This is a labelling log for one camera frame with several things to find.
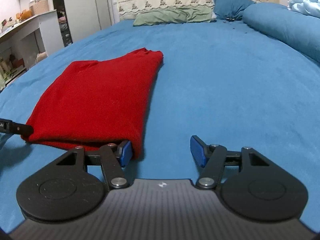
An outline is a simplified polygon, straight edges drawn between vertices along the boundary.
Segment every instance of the metal screw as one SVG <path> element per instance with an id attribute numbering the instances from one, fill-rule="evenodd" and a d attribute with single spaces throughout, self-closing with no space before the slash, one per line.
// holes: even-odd
<path id="1" fill-rule="evenodd" d="M 199 183 L 202 186 L 209 187 L 214 184 L 214 179 L 204 177 L 204 178 L 199 179 Z"/>
<path id="2" fill-rule="evenodd" d="M 113 178 L 111 180 L 111 184 L 113 186 L 117 186 L 117 187 L 124 186 L 126 183 L 127 183 L 127 180 L 125 178 L 121 178 L 121 177 Z"/>

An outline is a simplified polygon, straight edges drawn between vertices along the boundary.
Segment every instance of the black circular base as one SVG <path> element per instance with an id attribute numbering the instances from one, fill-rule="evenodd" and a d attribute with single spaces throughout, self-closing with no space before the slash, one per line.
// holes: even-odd
<path id="1" fill-rule="evenodd" d="M 308 194 L 297 179 L 286 174 L 240 173 L 227 179 L 221 197 L 230 209 L 259 221 L 281 221 L 299 217 Z"/>
<path id="2" fill-rule="evenodd" d="M 40 170 L 20 184 L 16 196 L 25 217 L 43 222 L 71 220 L 101 203 L 102 182 L 85 171 L 63 172 L 63 168 L 67 167 Z"/>

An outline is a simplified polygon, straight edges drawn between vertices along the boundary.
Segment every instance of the light blue blanket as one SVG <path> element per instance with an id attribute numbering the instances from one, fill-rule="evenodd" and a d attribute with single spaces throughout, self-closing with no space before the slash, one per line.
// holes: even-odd
<path id="1" fill-rule="evenodd" d="M 229 150 L 249 145 L 306 185 L 301 219 L 320 230 L 319 64 L 242 22 L 120 22 L 53 54 L 5 88 L 0 117 L 25 122 L 74 60 L 106 60 L 142 47 L 162 51 L 164 64 L 151 99 L 144 158 L 130 163 L 127 176 L 195 180 L 192 135 Z M 64 151 L 28 145 L 17 135 L 2 136 L 0 148 L 0 227 L 8 232 L 23 221 L 18 185 Z"/>
<path id="2" fill-rule="evenodd" d="M 320 0 L 289 0 L 289 9 L 320 18 Z"/>

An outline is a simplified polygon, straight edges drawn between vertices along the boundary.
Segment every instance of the green pillow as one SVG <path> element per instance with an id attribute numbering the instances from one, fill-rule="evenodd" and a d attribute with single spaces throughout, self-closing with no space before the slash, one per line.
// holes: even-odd
<path id="1" fill-rule="evenodd" d="M 196 23 L 215 20 L 212 9 L 206 6 L 167 7 L 145 11 L 137 15 L 133 26 L 166 23 Z"/>

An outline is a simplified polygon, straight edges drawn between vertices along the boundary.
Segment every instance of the folded red cloth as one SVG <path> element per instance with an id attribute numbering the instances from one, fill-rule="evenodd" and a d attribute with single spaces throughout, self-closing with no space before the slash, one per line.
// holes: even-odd
<path id="1" fill-rule="evenodd" d="M 28 125 L 28 142 L 96 150 L 130 140 L 141 152 L 150 89 L 163 59 L 145 48 L 106 61 L 75 61 L 47 88 Z"/>

